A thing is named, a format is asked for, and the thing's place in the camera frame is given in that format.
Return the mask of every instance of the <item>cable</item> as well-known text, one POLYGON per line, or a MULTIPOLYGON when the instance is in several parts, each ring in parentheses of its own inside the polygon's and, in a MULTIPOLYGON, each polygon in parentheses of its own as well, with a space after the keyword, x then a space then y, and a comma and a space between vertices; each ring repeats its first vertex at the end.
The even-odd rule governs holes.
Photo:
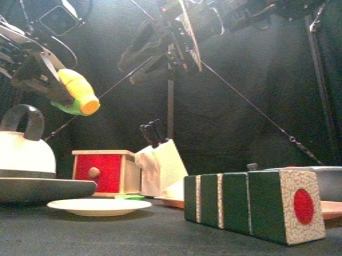
POLYGON ((285 129, 275 123, 275 121, 265 114, 265 112, 258 108, 258 106, 250 101, 250 99, 239 92, 239 90, 225 80, 225 78, 215 72, 215 70, 202 61, 205 67, 211 71, 211 73, 221 79, 221 81, 230 87, 230 89, 241 96, 241 98, 249 103, 249 105, 257 110, 257 112, 266 118, 266 120, 277 127, 282 134, 287 137, 289 141, 295 144, 295 146, 302 150, 302 152, 316 160, 320 165, 325 165, 322 161, 316 157, 314 153, 308 149, 308 147, 290 135, 285 129))
POLYGON ((74 65, 72 65, 71 69, 76 68, 78 65, 79 65, 79 59, 78 59, 76 53, 72 51, 72 49, 68 47, 68 45, 67 45, 63 41, 60 41, 55 36, 51 36, 51 38, 52 38, 58 43, 60 43, 60 45, 63 45, 63 47, 64 47, 64 48, 67 49, 67 51, 70 52, 70 54, 71 54, 71 56, 72 56, 72 58, 74 58, 74 65))
MULTIPOLYGON (((108 92, 116 88, 123 81, 130 78, 130 76, 145 66, 145 64, 151 60, 153 57, 150 57, 110 88, 108 90, 99 96, 99 99, 103 98, 108 92)), ((51 132, 50 136, 44 138, 44 141, 48 141, 52 137, 55 137, 60 131, 71 124, 71 122, 78 118, 79 116, 74 116, 54 132, 51 132)))
POLYGON ((150 13, 145 10, 145 8, 134 1, 131 0, 131 2, 134 3, 134 5, 141 9, 141 11, 149 16, 149 18, 151 20, 154 20, 154 17, 150 15, 150 13))

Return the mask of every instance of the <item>red circle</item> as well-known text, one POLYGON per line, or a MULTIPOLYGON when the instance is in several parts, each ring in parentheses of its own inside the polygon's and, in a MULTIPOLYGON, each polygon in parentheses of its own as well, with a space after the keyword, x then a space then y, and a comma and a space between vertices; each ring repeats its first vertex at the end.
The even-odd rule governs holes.
POLYGON ((294 195, 294 212, 298 221, 308 225, 314 217, 314 202, 309 192, 305 189, 298 189, 294 195))

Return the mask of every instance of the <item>kettle handle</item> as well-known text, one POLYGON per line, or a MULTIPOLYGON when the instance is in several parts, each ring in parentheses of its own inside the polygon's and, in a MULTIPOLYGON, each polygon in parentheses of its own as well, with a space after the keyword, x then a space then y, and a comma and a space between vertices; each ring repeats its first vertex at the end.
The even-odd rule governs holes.
POLYGON ((16 131, 20 119, 28 114, 24 138, 39 141, 44 132, 44 117, 42 112, 27 104, 12 107, 2 120, 0 131, 16 131))

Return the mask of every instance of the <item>small drawer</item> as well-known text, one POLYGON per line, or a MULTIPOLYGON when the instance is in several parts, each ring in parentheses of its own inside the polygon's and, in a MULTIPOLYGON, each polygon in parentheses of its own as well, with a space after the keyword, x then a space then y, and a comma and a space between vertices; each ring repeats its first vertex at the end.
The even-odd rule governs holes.
POLYGON ((74 176, 98 184, 94 196, 141 193, 141 168, 127 150, 75 150, 74 176))

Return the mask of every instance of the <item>white kettle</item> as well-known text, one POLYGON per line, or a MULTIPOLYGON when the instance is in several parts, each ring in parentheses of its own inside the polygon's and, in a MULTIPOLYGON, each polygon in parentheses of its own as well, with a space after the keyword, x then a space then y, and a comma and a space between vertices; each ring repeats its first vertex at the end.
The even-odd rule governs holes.
POLYGON ((44 117, 32 106, 19 104, 8 110, 0 124, 0 177, 55 178, 56 160, 42 140, 44 117), (28 116, 26 132, 18 125, 28 116))

